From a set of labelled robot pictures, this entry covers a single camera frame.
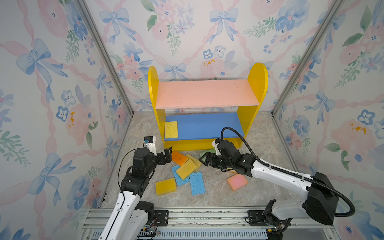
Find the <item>blue sponge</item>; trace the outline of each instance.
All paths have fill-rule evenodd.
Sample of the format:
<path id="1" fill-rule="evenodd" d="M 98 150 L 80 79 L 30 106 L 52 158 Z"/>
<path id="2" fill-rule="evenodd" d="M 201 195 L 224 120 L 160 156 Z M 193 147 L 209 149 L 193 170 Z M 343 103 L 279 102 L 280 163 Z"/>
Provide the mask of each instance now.
<path id="1" fill-rule="evenodd" d="M 201 172 L 191 173 L 189 179 L 191 181 L 192 195 L 205 193 L 203 174 Z"/>
<path id="2" fill-rule="evenodd" d="M 178 170 L 179 167 L 180 167 L 179 165 L 176 165 L 174 167 L 171 167 L 171 169 L 172 169 L 172 172 L 173 172 L 173 176 L 175 176 L 175 180 L 176 180 L 177 185 L 181 186 L 181 185 L 184 185 L 184 184 L 189 182 L 189 177 L 187 177 L 186 179 L 182 180 L 181 177 L 176 172 L 176 170 Z"/>

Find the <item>floral wallpaper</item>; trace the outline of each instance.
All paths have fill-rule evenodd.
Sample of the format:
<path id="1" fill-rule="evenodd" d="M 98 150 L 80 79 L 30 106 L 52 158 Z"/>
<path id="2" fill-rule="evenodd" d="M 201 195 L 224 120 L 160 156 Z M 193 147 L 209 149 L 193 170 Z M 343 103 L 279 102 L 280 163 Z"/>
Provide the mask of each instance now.
<path id="1" fill-rule="evenodd" d="M 345 1 L 277 115 L 299 169 L 353 201 L 356 213 L 334 222 L 343 240 L 384 239 L 383 9 Z"/>
<path id="2" fill-rule="evenodd" d="M 130 114 L 71 0 L 1 5 L 0 239 L 75 239 Z"/>
<path id="3" fill-rule="evenodd" d="M 261 110 L 269 111 L 332 0 L 86 3 L 135 111 L 152 110 L 149 66 L 156 67 L 161 81 L 245 79 L 256 62 L 265 63 L 268 69 L 269 89 Z"/>

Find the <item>pink sponge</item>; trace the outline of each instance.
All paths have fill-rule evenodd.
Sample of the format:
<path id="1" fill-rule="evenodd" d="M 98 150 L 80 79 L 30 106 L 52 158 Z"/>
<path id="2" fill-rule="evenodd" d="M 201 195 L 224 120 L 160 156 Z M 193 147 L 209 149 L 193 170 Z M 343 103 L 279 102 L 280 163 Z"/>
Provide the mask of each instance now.
<path id="1" fill-rule="evenodd" d="M 227 179 L 227 183 L 229 187 L 232 189 L 232 191 L 236 191 L 239 188 L 244 187 L 248 184 L 247 179 L 245 179 L 244 175 L 241 174 L 235 174 L 232 177 Z"/>

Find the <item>pink shelf board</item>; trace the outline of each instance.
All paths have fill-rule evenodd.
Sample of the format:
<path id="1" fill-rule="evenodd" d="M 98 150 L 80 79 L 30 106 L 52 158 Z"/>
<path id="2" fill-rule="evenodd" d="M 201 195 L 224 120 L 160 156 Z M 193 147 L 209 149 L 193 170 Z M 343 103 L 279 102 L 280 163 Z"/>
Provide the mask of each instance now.
<path id="1" fill-rule="evenodd" d="M 257 106 L 247 79 L 159 82 L 156 109 Z"/>

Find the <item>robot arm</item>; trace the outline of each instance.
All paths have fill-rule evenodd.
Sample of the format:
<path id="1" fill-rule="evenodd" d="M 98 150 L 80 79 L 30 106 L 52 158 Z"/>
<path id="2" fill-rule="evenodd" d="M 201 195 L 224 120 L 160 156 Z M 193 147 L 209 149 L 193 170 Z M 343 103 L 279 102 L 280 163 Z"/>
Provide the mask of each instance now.
<path id="1" fill-rule="evenodd" d="M 121 182 L 118 200 L 99 240 L 134 240 L 140 230 L 155 221 L 153 203 L 140 201 L 157 165 L 171 162 L 172 147 L 156 153 L 156 138 L 145 137 L 135 151 L 133 165 Z"/>
<path id="2" fill-rule="evenodd" d="M 223 140 L 223 132 L 229 129 L 236 133 L 251 154 L 241 154 L 233 143 Z M 336 191 L 327 176 L 317 172 L 315 176 L 280 168 L 257 157 L 245 139 L 234 129 L 225 127 L 218 138 L 212 142 L 216 153 L 207 152 L 200 158 L 205 166 L 212 166 L 222 172 L 235 170 L 238 174 L 268 180 L 299 195 L 299 199 L 271 200 L 263 212 L 263 219 L 269 225 L 276 225 L 293 217 L 311 217 L 315 221 L 332 225 L 334 217 L 348 217 L 354 214 L 352 202 Z M 336 207 L 341 197 L 350 206 L 350 211 L 337 214 Z"/>
<path id="3" fill-rule="evenodd" d="M 216 153 L 207 152 L 200 158 L 205 166 L 235 170 L 238 174 L 268 180 L 296 193 L 299 198 L 285 201 L 271 200 L 260 213 L 248 212 L 251 226 L 278 226 L 269 232 L 283 232 L 294 217 L 311 217 L 315 221 L 331 225 L 334 217 L 348 217 L 354 214 L 352 202 L 336 191 L 328 178 L 319 172 L 315 176 L 280 168 L 258 158 L 244 138 L 234 131 L 248 147 L 251 154 L 241 154 L 233 143 L 223 137 L 212 142 Z M 118 200 L 99 240 L 134 240 L 142 228 L 159 225 L 154 215 L 153 203 L 140 201 L 157 165 L 171 162 L 172 148 L 164 154 L 156 153 L 155 137 L 145 137 L 143 148 L 136 149 L 133 166 L 122 180 Z M 350 206 L 350 211 L 337 214 L 336 206 L 341 197 Z"/>

